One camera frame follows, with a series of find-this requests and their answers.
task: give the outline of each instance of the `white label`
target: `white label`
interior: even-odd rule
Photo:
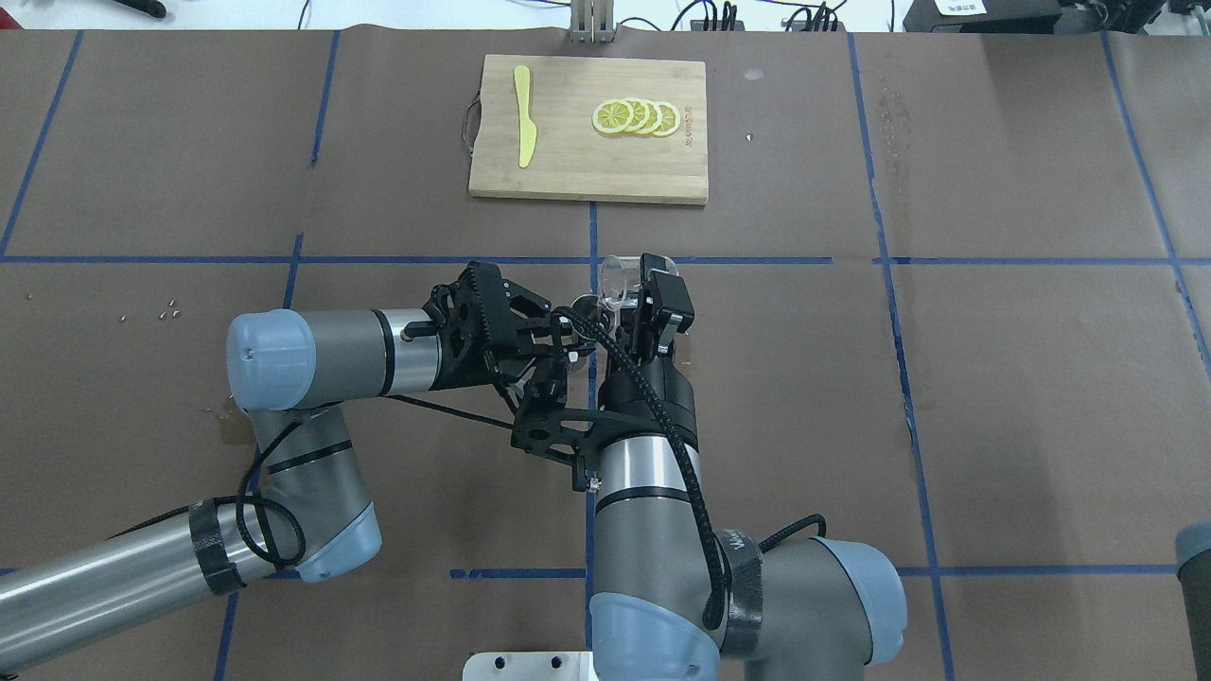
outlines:
[[[988,10],[983,8],[983,0],[934,0],[934,4],[943,17],[974,17],[988,13]]]

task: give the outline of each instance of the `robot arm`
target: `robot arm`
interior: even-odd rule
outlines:
[[[636,261],[615,296],[572,308],[472,262],[420,309],[241,315],[228,370],[264,451],[258,496],[245,485],[0,578],[0,676],[285,566],[316,582],[365,563],[381,539],[339,402],[470,385],[510,404],[512,446],[567,464],[574,490],[599,482],[590,607],[603,681],[710,680],[721,653],[754,681],[860,679],[890,659],[907,616],[877,550],[822,538],[775,550],[711,527],[693,389],[673,362],[694,308],[670,261]],[[598,344],[601,408],[568,408],[570,367]]]

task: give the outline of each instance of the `white mounting plate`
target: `white mounting plate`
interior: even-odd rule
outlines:
[[[590,651],[476,653],[463,681],[598,681]]]

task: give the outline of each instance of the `red object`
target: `red object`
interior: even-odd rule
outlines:
[[[0,28],[21,28],[21,24],[12,18],[12,15],[4,11],[4,7],[0,7]]]

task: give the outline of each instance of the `yellow knife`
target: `yellow knife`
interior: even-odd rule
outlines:
[[[521,121],[517,165],[526,167],[534,156],[534,144],[538,142],[538,126],[529,118],[529,67],[518,65],[513,69],[513,85],[517,87],[517,119]]]

